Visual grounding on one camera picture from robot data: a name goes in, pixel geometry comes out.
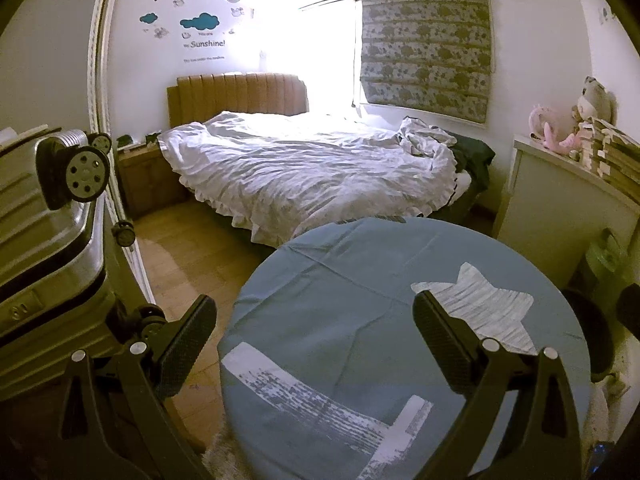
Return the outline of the white fluffy rug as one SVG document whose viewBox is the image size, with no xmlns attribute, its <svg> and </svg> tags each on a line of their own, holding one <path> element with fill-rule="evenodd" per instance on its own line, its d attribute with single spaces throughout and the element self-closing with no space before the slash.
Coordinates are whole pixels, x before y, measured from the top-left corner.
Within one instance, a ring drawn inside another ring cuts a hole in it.
<svg viewBox="0 0 640 480">
<path fill-rule="evenodd" d="M 228 426 L 216 433 L 202 458 L 204 467 L 220 480 L 250 480 L 250 466 Z"/>
</svg>

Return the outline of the silver suitcase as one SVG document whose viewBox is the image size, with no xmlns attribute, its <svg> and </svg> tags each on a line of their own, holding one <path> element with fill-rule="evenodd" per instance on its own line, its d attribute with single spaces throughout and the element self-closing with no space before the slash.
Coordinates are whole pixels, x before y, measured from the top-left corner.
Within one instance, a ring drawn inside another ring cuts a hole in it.
<svg viewBox="0 0 640 480">
<path fill-rule="evenodd" d="M 130 338 L 145 296 L 130 223 L 108 201 L 104 133 L 41 128 L 1 145 L 1 397 L 63 375 L 77 350 Z"/>
</svg>

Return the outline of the white cabinet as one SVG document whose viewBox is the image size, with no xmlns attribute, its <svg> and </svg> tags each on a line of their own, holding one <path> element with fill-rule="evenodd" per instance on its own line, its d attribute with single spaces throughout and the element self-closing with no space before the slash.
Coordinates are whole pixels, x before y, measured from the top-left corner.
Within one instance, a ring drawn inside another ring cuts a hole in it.
<svg viewBox="0 0 640 480">
<path fill-rule="evenodd" d="M 510 174 L 494 237 L 563 288 L 582 255 L 605 229 L 628 248 L 639 205 L 567 157 L 526 136 L 513 140 Z"/>
</svg>

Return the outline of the wooden nightstand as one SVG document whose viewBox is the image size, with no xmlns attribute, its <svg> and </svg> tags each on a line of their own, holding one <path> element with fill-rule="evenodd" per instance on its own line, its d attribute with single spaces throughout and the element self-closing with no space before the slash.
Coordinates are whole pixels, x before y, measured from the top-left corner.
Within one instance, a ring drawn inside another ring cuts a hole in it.
<svg viewBox="0 0 640 480">
<path fill-rule="evenodd" d="M 122 200 L 130 218 L 137 219 L 182 203 L 191 196 L 157 142 L 119 151 L 116 167 Z"/>
</svg>

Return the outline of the dark green clothing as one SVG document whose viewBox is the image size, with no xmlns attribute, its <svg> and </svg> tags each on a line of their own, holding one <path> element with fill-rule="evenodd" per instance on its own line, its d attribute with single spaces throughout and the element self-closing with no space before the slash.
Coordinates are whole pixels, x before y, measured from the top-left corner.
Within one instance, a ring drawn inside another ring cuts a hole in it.
<svg viewBox="0 0 640 480">
<path fill-rule="evenodd" d="M 467 171 L 475 183 L 477 192 L 485 192 L 490 185 L 489 168 L 496 157 L 496 152 L 485 142 L 462 134 L 450 132 L 456 140 L 450 150 L 456 159 L 457 172 Z"/>
</svg>

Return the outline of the pink plush toy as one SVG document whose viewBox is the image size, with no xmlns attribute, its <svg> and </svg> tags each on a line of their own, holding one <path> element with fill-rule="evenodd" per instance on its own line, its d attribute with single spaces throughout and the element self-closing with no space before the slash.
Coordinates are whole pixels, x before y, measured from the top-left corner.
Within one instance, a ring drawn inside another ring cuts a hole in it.
<svg viewBox="0 0 640 480">
<path fill-rule="evenodd" d="M 560 123 L 556 111 L 548 106 L 536 105 L 528 118 L 529 136 L 541 141 L 544 148 L 555 154 L 568 156 L 572 151 L 579 151 L 582 148 L 582 140 L 588 136 L 589 131 L 584 128 L 584 121 L 577 105 L 572 107 L 570 114 L 574 120 L 574 129 L 561 140 Z"/>
</svg>

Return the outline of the white ruffled duvet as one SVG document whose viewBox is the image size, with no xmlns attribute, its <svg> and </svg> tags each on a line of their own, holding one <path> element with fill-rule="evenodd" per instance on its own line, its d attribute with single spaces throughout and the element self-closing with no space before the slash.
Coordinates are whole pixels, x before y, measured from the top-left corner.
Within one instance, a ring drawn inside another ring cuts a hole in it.
<svg viewBox="0 0 640 480">
<path fill-rule="evenodd" d="M 279 247 L 366 217 L 427 217 L 471 183 L 456 138 L 408 118 L 397 129 L 343 117 L 224 112 L 160 134 L 160 151 L 201 203 Z"/>
</svg>

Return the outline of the grey plush toy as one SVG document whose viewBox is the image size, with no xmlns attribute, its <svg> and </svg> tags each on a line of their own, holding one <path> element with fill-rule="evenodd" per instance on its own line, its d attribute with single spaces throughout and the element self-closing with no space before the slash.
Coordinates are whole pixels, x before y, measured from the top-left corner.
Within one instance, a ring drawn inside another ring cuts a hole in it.
<svg viewBox="0 0 640 480">
<path fill-rule="evenodd" d="M 585 122 L 589 118 L 613 122 L 614 105 L 605 86 L 593 76 L 587 76 L 582 85 L 582 93 L 578 96 L 576 110 L 579 119 Z"/>
</svg>

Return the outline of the brown padded headboard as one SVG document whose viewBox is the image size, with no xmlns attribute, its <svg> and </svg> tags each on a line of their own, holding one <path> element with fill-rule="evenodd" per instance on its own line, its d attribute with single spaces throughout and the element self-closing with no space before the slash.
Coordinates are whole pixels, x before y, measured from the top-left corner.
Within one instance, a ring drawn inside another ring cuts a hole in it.
<svg viewBox="0 0 640 480">
<path fill-rule="evenodd" d="M 221 112 L 293 116 L 309 110 L 306 84 L 294 75 L 223 74 L 177 78 L 166 89 L 171 128 Z"/>
</svg>

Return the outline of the floral roman blind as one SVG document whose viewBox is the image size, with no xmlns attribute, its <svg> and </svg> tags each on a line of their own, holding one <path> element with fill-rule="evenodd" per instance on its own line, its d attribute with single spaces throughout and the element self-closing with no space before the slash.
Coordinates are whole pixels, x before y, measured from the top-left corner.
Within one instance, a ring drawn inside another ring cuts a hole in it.
<svg viewBox="0 0 640 480">
<path fill-rule="evenodd" d="M 362 0 L 368 103 L 482 124 L 491 72 L 489 0 Z"/>
</svg>

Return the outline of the cloud wall stickers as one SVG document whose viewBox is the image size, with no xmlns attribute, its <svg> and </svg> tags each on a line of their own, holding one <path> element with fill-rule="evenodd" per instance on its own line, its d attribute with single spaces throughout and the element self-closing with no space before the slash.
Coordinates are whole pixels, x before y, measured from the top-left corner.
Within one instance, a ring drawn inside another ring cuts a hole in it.
<svg viewBox="0 0 640 480">
<path fill-rule="evenodd" d="M 254 0 L 145 0 L 142 36 L 184 64 L 221 62 L 250 28 Z"/>
</svg>

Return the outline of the white door frame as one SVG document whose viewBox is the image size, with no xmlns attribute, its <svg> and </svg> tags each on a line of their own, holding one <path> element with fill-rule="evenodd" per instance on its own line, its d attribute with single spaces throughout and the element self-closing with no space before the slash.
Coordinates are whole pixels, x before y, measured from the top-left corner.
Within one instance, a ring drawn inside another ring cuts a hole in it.
<svg viewBox="0 0 640 480">
<path fill-rule="evenodd" d="M 110 52 L 111 24 L 115 10 L 115 0 L 94 0 L 88 40 L 87 61 L 87 100 L 89 127 L 91 131 L 104 132 L 111 135 L 111 118 L 108 110 L 107 65 Z M 119 186 L 115 176 L 115 141 L 108 159 L 112 164 L 112 173 L 106 191 L 107 218 L 114 226 L 117 221 L 126 219 L 126 212 Z M 138 242 L 132 246 L 118 248 L 119 253 L 128 263 L 129 274 L 137 283 L 144 302 L 155 304 L 152 287 L 143 263 Z"/>
</svg>

